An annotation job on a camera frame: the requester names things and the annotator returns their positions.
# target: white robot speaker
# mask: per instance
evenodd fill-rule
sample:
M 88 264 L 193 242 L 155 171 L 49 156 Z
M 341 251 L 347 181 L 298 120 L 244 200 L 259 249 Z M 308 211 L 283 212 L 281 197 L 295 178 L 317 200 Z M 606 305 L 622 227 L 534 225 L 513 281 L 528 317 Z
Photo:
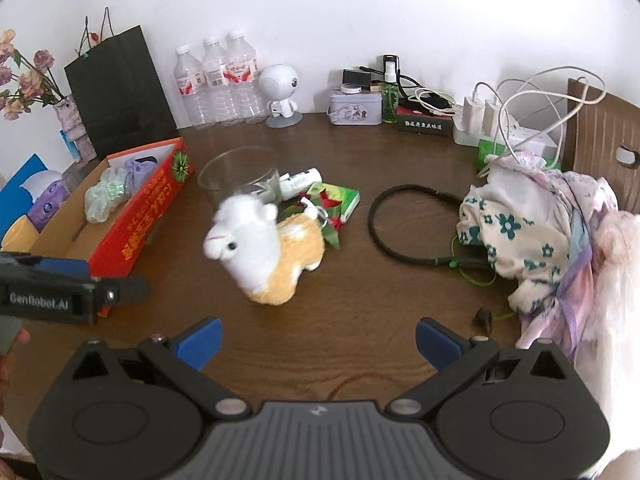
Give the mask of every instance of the white robot speaker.
M 271 117 L 267 125 L 284 128 L 302 120 L 298 105 L 291 99 L 298 87 L 298 73 L 289 65 L 272 65 L 262 71 L 258 86 L 269 99 Z

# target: black paper bag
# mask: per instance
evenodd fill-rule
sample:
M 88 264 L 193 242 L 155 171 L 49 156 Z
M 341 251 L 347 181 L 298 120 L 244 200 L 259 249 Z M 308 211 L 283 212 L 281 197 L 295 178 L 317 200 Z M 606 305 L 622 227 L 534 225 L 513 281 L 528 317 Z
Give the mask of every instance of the black paper bag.
M 99 158 L 177 135 L 140 26 L 104 39 L 65 72 Z

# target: green bottle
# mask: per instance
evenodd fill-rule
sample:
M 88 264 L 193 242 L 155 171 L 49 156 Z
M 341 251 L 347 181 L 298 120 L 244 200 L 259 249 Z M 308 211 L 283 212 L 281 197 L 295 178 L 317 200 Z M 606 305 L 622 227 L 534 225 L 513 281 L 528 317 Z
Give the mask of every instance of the green bottle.
M 392 61 L 385 64 L 385 81 L 382 83 L 382 120 L 385 123 L 396 122 L 396 108 L 398 108 L 399 90 L 397 77 Z

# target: glass cup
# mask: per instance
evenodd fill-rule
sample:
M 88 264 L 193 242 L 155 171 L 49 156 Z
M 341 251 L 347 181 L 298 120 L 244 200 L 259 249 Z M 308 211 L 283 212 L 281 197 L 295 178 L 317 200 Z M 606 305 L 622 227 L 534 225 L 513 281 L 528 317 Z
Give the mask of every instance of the glass cup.
M 252 194 L 263 203 L 280 203 L 276 153 L 263 146 L 243 146 L 222 153 L 200 171 L 198 184 L 214 209 L 235 194 Z

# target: power strip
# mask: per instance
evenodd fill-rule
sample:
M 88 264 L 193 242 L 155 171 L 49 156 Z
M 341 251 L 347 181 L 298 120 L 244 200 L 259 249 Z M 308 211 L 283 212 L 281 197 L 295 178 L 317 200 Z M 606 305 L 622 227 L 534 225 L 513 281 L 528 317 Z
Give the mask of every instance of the power strip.
M 533 130 L 532 128 L 524 128 L 523 126 L 517 126 L 516 128 L 511 129 L 511 134 L 509 135 L 509 140 L 512 146 L 515 146 L 517 143 L 521 142 L 524 139 L 528 139 L 534 134 L 538 133 L 539 130 Z M 457 116 L 453 117 L 453 140 L 456 144 L 460 146 L 474 146 L 477 147 L 481 140 L 487 140 L 489 142 L 494 142 L 493 136 L 487 135 L 484 130 L 481 130 L 479 135 L 468 134 L 462 128 L 462 117 Z M 501 134 L 498 133 L 496 137 L 496 142 L 505 145 L 504 139 Z M 558 145 L 556 142 L 549 137 L 549 134 L 544 134 L 539 137 L 536 137 L 533 140 L 527 142 L 524 146 L 528 152 L 533 152 L 537 156 L 541 156 L 543 158 L 553 158 L 556 156 L 556 149 Z

